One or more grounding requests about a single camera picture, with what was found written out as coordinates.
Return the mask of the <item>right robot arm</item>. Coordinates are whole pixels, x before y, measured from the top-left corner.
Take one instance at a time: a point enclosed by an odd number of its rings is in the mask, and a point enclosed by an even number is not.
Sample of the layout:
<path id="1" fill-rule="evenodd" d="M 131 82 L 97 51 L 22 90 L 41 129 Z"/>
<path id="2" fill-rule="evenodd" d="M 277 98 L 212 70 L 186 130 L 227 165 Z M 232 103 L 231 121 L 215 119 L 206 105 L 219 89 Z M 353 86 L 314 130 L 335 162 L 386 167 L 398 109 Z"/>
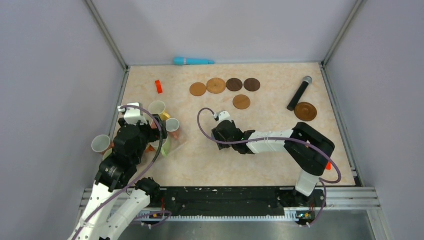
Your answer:
<path id="1" fill-rule="evenodd" d="M 300 166 L 301 172 L 293 192 L 299 206 L 307 206 L 314 198 L 313 191 L 324 174 L 335 144 L 305 122 L 286 131 L 241 131 L 233 120 L 223 120 L 211 130 L 218 148 L 233 148 L 241 155 L 287 152 Z"/>

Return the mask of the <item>light wooden coaster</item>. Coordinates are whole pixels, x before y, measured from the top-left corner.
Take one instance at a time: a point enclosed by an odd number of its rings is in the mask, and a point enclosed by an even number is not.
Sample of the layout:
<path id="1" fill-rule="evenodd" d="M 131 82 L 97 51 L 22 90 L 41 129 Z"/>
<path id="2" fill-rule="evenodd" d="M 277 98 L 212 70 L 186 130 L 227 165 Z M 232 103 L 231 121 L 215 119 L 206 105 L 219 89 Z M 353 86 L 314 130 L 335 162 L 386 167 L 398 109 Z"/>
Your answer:
<path id="1" fill-rule="evenodd" d="M 202 82 L 193 83 L 189 88 L 190 94 L 195 97 L 203 96 L 206 93 L 206 91 L 207 91 L 207 87 Z"/>
<path id="2" fill-rule="evenodd" d="M 239 94 L 233 98 L 232 103 L 236 109 L 246 110 L 250 107 L 251 100 L 248 96 L 244 94 Z"/>

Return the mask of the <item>woven rattan coaster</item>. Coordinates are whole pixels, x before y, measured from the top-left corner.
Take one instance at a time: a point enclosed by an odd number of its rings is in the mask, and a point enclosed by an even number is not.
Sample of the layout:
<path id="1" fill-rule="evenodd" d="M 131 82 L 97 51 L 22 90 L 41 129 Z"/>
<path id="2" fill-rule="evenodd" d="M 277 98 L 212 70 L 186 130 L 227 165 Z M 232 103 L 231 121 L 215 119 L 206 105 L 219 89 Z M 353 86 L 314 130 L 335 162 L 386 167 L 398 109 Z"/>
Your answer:
<path id="1" fill-rule="evenodd" d="M 214 77 L 206 83 L 206 90 L 212 94 L 221 94 L 226 89 L 226 82 L 222 78 Z"/>

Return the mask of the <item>black microphone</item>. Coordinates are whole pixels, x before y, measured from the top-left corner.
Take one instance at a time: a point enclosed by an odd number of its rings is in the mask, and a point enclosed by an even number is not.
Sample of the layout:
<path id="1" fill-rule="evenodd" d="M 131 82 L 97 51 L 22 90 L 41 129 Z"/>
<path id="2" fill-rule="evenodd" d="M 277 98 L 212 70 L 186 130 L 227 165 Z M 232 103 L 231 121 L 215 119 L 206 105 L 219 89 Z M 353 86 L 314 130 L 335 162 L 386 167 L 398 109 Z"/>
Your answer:
<path id="1" fill-rule="evenodd" d="M 289 111 L 294 111 L 295 107 L 299 103 L 301 97 L 303 96 L 304 92 L 308 88 L 308 86 L 313 82 L 313 79 L 310 76 L 305 76 L 302 79 L 301 85 L 299 86 L 298 90 L 294 94 L 293 98 L 289 102 L 288 106 L 286 107 Z"/>

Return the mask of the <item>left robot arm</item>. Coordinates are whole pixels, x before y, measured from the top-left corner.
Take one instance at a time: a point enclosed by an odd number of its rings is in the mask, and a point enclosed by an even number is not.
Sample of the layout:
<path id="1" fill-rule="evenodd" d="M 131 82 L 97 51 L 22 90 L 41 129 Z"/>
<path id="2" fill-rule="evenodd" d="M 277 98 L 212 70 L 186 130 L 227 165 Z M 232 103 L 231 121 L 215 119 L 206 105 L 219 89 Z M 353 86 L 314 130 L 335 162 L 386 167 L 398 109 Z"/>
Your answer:
<path id="1" fill-rule="evenodd" d="M 71 240 L 117 240 L 143 209 L 160 202 L 159 185 L 154 180 L 141 175 L 138 182 L 132 178 L 148 146 L 153 142 L 164 146 L 166 123 L 158 114 L 145 118 L 142 113 L 122 117 L 118 123 L 113 147 L 106 151 L 99 166 L 90 199 Z M 111 213 L 118 197 L 133 184 L 136 189 L 130 197 Z"/>

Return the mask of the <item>dark wooden coaster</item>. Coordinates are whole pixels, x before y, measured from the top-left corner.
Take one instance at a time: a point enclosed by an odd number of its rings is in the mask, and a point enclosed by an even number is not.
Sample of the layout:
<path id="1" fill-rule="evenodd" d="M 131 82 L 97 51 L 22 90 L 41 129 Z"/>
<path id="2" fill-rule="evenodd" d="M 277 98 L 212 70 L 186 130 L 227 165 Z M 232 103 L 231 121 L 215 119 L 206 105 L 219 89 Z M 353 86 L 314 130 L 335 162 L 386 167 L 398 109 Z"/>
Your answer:
<path id="1" fill-rule="evenodd" d="M 248 78 L 244 81 L 243 86 L 249 92 L 256 92 L 261 88 L 261 82 L 256 78 Z"/>
<path id="2" fill-rule="evenodd" d="M 239 78 L 230 78 L 226 82 L 226 88 L 232 92 L 238 92 L 244 87 L 243 82 Z"/>

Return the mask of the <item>brown grooved coaster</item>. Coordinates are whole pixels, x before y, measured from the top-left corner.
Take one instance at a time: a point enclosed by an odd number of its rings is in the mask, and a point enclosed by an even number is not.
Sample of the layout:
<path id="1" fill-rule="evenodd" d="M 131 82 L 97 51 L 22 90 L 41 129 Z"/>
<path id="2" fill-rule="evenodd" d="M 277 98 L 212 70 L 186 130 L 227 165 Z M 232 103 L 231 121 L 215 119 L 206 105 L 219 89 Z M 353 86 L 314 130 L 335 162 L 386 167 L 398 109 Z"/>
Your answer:
<path id="1" fill-rule="evenodd" d="M 294 108 L 295 116 L 304 122 L 313 121 L 317 115 L 318 111 L 314 105 L 309 102 L 300 102 Z"/>

